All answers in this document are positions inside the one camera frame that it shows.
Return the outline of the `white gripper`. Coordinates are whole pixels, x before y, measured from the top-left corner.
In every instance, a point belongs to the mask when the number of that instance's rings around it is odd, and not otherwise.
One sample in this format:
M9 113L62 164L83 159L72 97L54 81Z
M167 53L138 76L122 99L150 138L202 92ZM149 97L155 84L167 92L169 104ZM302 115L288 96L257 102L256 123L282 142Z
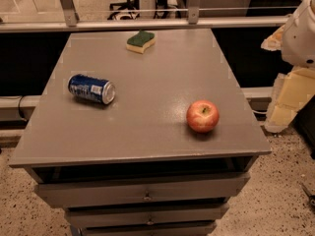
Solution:
M315 95L315 0L303 0L284 26L265 38L261 48L282 50L282 58L293 65L278 74L264 127L280 133Z

